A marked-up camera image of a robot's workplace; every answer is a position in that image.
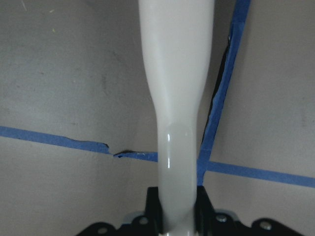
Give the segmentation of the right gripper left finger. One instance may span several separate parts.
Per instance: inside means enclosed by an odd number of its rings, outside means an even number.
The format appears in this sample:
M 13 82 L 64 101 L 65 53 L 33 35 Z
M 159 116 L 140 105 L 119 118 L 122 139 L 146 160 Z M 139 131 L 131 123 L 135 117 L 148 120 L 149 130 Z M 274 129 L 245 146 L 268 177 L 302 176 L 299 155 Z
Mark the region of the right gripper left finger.
M 146 194 L 145 209 L 131 215 L 119 227 L 107 222 L 96 222 L 78 236 L 159 236 L 163 234 L 162 207 L 158 198 L 158 188 L 149 187 Z

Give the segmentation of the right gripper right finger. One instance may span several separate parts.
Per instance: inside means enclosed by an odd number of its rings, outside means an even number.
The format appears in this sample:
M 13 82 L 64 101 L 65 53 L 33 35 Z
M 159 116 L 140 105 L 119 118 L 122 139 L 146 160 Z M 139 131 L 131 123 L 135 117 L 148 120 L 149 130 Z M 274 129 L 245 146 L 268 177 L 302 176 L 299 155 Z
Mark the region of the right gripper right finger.
M 300 236 L 301 233 L 270 218 L 244 225 L 229 213 L 214 209 L 204 186 L 197 187 L 196 230 L 200 236 Z

